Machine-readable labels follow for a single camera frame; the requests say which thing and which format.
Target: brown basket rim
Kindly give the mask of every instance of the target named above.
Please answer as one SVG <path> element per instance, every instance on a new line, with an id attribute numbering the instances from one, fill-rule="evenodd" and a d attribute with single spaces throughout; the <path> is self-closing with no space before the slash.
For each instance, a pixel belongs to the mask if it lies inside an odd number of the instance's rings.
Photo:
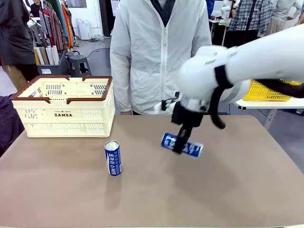
<path id="1" fill-rule="evenodd" d="M 51 99 L 49 97 L 19 97 L 26 89 L 28 89 L 31 85 L 33 85 L 35 82 L 37 82 L 41 78 L 65 78 L 66 80 L 70 80 L 70 77 L 68 75 L 61 75 L 61 76 L 37 76 L 33 80 L 31 80 L 26 86 L 24 86 L 22 89 L 20 89 L 17 93 L 15 93 L 11 99 L 13 101 L 45 101 L 47 103 L 51 103 Z M 85 76 L 82 78 L 82 81 L 84 82 L 86 79 L 96 79 L 96 78 L 107 78 L 108 84 L 106 86 L 106 89 L 102 95 L 101 98 L 68 98 L 66 100 L 66 104 L 70 104 L 72 101 L 104 101 L 107 98 L 112 77 L 111 76 Z"/>

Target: gray plastic bin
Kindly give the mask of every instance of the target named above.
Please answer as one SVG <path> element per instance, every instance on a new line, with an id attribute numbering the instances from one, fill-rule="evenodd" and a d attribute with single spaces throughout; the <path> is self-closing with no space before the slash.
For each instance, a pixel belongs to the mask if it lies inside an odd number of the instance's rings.
<path id="1" fill-rule="evenodd" d="M 69 75 L 67 69 L 67 58 L 63 52 L 59 52 L 58 55 L 60 59 L 59 65 L 37 65 L 40 75 Z"/>

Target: white plastic basket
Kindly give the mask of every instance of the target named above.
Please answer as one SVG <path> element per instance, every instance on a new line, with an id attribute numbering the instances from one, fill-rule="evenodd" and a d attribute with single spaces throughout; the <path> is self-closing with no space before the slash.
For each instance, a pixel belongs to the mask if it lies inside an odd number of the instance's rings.
<path id="1" fill-rule="evenodd" d="M 38 76 L 12 101 L 30 138 L 110 136 L 112 77 Z"/>

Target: blue can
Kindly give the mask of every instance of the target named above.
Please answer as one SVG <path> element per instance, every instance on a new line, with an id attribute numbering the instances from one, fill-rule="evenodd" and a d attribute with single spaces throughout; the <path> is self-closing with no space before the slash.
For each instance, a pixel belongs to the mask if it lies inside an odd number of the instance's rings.
<path id="1" fill-rule="evenodd" d="M 119 143 L 114 140 L 108 141 L 105 143 L 104 149 L 109 174 L 111 176 L 119 175 L 122 172 Z"/>
<path id="2" fill-rule="evenodd" d="M 167 149 L 173 150 L 177 136 L 170 133 L 165 133 L 161 140 L 161 145 Z M 199 157 L 204 145 L 196 142 L 187 142 L 184 146 L 183 152 L 193 157 Z"/>

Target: basket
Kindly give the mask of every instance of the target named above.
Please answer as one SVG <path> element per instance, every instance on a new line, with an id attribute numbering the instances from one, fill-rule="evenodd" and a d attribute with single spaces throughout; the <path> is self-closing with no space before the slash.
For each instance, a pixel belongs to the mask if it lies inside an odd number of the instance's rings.
<path id="1" fill-rule="evenodd" d="M 295 82 L 290 80 L 281 80 L 284 83 L 291 85 L 301 85 L 301 82 Z M 274 90 L 268 89 L 261 83 L 251 80 L 251 86 L 248 93 L 243 97 L 245 101 L 288 101 L 290 96 L 278 93 Z"/>
<path id="2" fill-rule="evenodd" d="M 38 76 L 12 102 L 29 138 L 110 136 L 112 77 Z"/>

